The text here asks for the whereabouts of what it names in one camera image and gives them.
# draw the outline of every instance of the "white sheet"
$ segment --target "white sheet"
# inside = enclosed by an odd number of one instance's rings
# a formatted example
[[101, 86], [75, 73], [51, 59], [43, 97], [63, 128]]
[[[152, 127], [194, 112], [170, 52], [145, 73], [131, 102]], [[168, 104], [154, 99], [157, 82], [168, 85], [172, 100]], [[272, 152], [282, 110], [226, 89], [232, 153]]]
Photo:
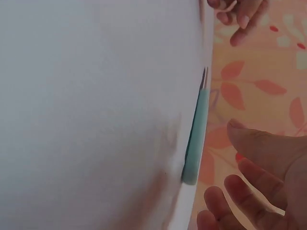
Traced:
[[203, 70], [198, 0], [2, 0], [0, 32], [0, 228], [167, 226]]

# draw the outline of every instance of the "human hand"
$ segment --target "human hand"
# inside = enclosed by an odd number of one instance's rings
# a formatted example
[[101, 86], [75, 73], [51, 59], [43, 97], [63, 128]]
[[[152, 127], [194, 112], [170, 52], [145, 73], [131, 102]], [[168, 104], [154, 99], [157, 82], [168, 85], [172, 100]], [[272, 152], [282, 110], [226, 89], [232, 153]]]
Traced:
[[[258, 230], [307, 229], [307, 137], [247, 129], [236, 120], [228, 123], [227, 130], [233, 146], [247, 158], [239, 162], [239, 170], [285, 215], [258, 200], [239, 176], [230, 175], [224, 184], [238, 208]], [[197, 216], [199, 230], [245, 230], [220, 188], [208, 188], [204, 198], [208, 210]]]
[[[233, 0], [207, 0], [217, 10], [224, 10]], [[269, 8], [270, 0], [237, 0], [237, 4], [229, 12], [220, 11], [216, 17], [224, 25], [238, 23], [239, 29], [231, 36], [230, 44], [238, 46], [257, 28], [261, 17]]]

